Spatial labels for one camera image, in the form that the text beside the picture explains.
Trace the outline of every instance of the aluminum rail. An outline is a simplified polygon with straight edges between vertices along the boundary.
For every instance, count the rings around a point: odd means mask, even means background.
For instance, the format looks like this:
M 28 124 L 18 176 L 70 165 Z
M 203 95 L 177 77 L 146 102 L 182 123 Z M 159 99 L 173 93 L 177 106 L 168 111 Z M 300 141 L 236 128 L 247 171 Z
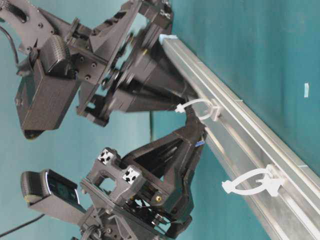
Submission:
M 207 143 L 230 178 L 272 164 L 285 179 L 277 197 L 267 191 L 244 197 L 270 238 L 320 240 L 320 178 L 179 39 L 161 42 L 199 97 L 215 99 L 222 107 L 218 121 L 204 123 Z M 205 106 L 193 107 L 203 115 Z M 256 179 L 237 188 L 255 188 Z

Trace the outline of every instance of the black cable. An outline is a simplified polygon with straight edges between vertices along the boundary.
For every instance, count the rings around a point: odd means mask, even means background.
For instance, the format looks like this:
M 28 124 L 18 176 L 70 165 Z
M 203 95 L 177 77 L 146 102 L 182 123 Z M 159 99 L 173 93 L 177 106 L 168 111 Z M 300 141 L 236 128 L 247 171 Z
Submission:
M 11 230 L 9 230 L 9 231 L 6 231 L 6 232 L 0 234 L 0 238 L 6 236 L 6 235 L 8 235 L 8 234 L 11 234 L 11 233 L 13 233 L 13 232 L 15 232 L 15 231 L 17 231 L 17 230 L 19 230 L 19 229 L 22 229 L 22 228 L 24 228 L 24 227 L 26 227 L 26 226 L 28 226 L 28 225 L 30 225 L 30 224 L 33 224 L 34 222 L 36 222 L 36 221 L 38 221 L 39 219 L 41 219 L 44 215 L 45 215 L 45 214 L 41 214 L 40 216 L 36 217 L 35 219 L 33 219 L 33 220 L 31 220 L 31 221 L 28 221 L 28 222 L 26 222 L 26 223 L 24 223 L 24 224 L 22 224 L 22 225 L 20 225 L 20 226 L 17 226 L 17 227 L 15 227 L 15 228 L 13 228 L 13 229 L 11 229 Z
M 16 45 L 15 45 L 14 40 L 12 39 L 10 34 L 7 32 L 7 30 L 5 30 L 2 26 L 0 26 L 0 31 L 2 31 L 4 33 L 4 35 L 8 38 L 10 45 L 11 45 L 11 49 L 13 51 L 15 64 L 18 65 L 19 58 L 18 58 L 18 53 L 17 53 L 17 49 L 16 49 Z

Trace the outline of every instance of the display screen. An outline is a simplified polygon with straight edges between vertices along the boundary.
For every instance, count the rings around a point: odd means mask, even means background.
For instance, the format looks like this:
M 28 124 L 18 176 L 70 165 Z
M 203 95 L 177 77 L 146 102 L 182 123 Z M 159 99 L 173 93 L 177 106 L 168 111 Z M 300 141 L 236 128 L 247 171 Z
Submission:
M 78 204 L 78 196 L 76 189 L 66 186 L 65 184 L 57 181 L 56 179 L 47 176 L 47 183 L 50 192 L 52 192 L 57 197 L 60 197 L 64 200 Z

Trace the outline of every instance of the teal background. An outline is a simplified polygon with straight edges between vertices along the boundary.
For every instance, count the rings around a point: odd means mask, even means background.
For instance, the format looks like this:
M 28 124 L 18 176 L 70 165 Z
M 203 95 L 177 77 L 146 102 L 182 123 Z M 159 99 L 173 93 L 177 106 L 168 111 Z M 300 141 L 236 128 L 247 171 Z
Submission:
M 33 0 L 58 17 L 80 17 L 89 27 L 115 14 L 124 0 Z M 317 0 L 173 0 L 173 33 L 185 42 L 316 173 L 320 117 L 320 23 Z M 135 29 L 145 23 L 139 18 Z M 15 37 L 17 46 L 20 42 Z M 9 43 L 0 34 L 0 233 L 36 217 L 20 191 L 23 171 L 51 168 L 78 183 L 103 147 L 123 156 L 149 142 L 147 113 L 114 112 L 106 128 L 75 113 L 72 104 L 61 128 L 35 141 L 24 139 L 14 98 L 19 85 Z M 304 83 L 310 84 L 304 98 Z M 153 115 L 160 138 L 183 126 L 174 112 Z M 242 197 L 227 195 L 228 176 L 206 147 L 192 184 L 193 222 L 179 239 L 267 240 L 269 237 Z M 90 200 L 80 195 L 88 207 Z M 76 226 L 50 217 L 4 238 L 15 240 L 79 237 Z

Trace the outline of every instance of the yellow screw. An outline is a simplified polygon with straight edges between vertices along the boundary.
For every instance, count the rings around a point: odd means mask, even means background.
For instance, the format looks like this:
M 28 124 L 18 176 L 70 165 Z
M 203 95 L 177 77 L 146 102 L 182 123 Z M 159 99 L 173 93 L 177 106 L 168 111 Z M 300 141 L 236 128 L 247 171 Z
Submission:
M 160 203 L 162 201 L 162 196 L 156 196 L 155 197 L 155 200 Z

